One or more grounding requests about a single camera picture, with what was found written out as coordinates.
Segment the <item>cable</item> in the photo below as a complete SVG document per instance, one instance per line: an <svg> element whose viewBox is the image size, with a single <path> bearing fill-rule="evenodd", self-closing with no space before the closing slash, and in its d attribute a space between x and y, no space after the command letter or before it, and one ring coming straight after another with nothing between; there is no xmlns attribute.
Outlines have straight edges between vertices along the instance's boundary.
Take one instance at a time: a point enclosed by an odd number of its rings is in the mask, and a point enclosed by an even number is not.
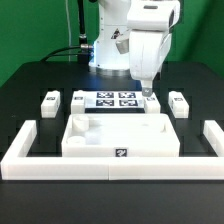
<svg viewBox="0 0 224 224"><path fill-rule="evenodd" d="M70 47L64 47L60 48L58 50L52 51L50 54L42 58L40 61L44 62L47 61L48 58L56 56L57 53L63 52L63 51L68 51L68 50L73 50L73 49L80 49L80 46L70 46Z"/></svg>
<svg viewBox="0 0 224 224"><path fill-rule="evenodd" d="M69 46L72 46L72 32L71 32L71 22L70 22L68 0L65 0L65 7L66 7L66 16L67 16L67 24L68 24L68 44Z"/></svg>
<svg viewBox="0 0 224 224"><path fill-rule="evenodd" d="M78 54L70 54L70 53L69 54L52 54L46 57L45 61L52 57L63 57L63 56L78 56Z"/></svg>

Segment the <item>white tray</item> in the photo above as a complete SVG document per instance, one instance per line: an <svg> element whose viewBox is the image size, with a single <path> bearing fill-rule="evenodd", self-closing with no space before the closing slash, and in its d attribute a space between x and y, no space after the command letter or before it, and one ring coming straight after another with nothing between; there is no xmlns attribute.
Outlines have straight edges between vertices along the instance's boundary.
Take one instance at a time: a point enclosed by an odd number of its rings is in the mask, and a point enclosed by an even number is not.
<svg viewBox="0 0 224 224"><path fill-rule="evenodd" d="M63 157L177 157L180 143L165 114L70 115Z"/></svg>

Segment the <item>white foam block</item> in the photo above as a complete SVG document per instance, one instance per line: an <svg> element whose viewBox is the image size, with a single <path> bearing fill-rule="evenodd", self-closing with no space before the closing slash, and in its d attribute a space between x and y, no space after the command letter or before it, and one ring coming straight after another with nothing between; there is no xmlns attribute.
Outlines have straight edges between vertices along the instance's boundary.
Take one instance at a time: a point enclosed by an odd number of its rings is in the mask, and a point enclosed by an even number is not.
<svg viewBox="0 0 224 224"><path fill-rule="evenodd" d="M59 91L48 92L41 104L41 116L43 118L56 117L60 103L61 99Z"/></svg>
<svg viewBox="0 0 224 224"><path fill-rule="evenodd" d="M145 108L145 113L147 114L160 113L161 106L155 93L153 93L151 97L144 97L144 108Z"/></svg>
<svg viewBox="0 0 224 224"><path fill-rule="evenodd" d="M224 157L224 132L214 120L207 120L203 134L219 157Z"/></svg>
<svg viewBox="0 0 224 224"><path fill-rule="evenodd" d="M71 114L84 114L85 113L85 98L86 93L82 90L73 93L71 102Z"/></svg>
<svg viewBox="0 0 224 224"><path fill-rule="evenodd" d="M181 92L169 92L168 104L175 118L188 118L189 105Z"/></svg>

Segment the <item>white plastic block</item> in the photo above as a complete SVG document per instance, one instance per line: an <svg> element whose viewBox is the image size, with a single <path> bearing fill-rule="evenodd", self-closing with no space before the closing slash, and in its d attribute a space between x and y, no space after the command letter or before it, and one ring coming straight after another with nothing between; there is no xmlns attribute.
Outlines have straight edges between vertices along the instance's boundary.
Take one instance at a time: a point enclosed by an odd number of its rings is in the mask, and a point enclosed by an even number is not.
<svg viewBox="0 0 224 224"><path fill-rule="evenodd" d="M188 118L189 105L181 92L169 92L168 104L175 118Z"/></svg>
<svg viewBox="0 0 224 224"><path fill-rule="evenodd" d="M41 104L41 116L43 118L55 118L60 106L60 92L48 92Z"/></svg>
<svg viewBox="0 0 224 224"><path fill-rule="evenodd" d="M217 157L117 158L110 180L215 180L224 178L224 160Z"/></svg>
<svg viewBox="0 0 224 224"><path fill-rule="evenodd" d="M153 93L151 97L144 97L144 108L146 114L160 113L161 106L155 93Z"/></svg>
<svg viewBox="0 0 224 224"><path fill-rule="evenodd" d="M71 114L84 114L85 113L85 98L86 93L82 90L73 93L71 102Z"/></svg>
<svg viewBox="0 0 224 224"><path fill-rule="evenodd" d="M207 120L203 134L219 157L224 157L224 132L214 120Z"/></svg>
<svg viewBox="0 0 224 224"><path fill-rule="evenodd" d="M71 115L63 157L179 156L179 140L165 114Z"/></svg>

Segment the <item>white box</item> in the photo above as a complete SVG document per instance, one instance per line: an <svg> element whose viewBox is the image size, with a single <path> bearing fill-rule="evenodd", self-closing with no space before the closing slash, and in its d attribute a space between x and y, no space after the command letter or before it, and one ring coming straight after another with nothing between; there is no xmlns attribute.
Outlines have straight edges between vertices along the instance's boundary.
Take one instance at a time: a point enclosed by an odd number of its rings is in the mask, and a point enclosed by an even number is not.
<svg viewBox="0 0 224 224"><path fill-rule="evenodd" d="M168 104L175 118L188 118L189 105L181 92L169 92Z"/></svg>
<svg viewBox="0 0 224 224"><path fill-rule="evenodd" d="M160 113L161 106L155 93L153 93L151 97L144 97L144 108L146 114Z"/></svg>
<svg viewBox="0 0 224 224"><path fill-rule="evenodd" d="M85 98L86 98L86 92L82 90L75 91L73 93L71 102L71 114L85 113Z"/></svg>
<svg viewBox="0 0 224 224"><path fill-rule="evenodd" d="M60 103L61 99L59 91L47 92L47 95L41 104L41 116L43 118L55 118Z"/></svg>
<svg viewBox="0 0 224 224"><path fill-rule="evenodd" d="M63 157L179 156L179 140L165 114L71 115Z"/></svg>

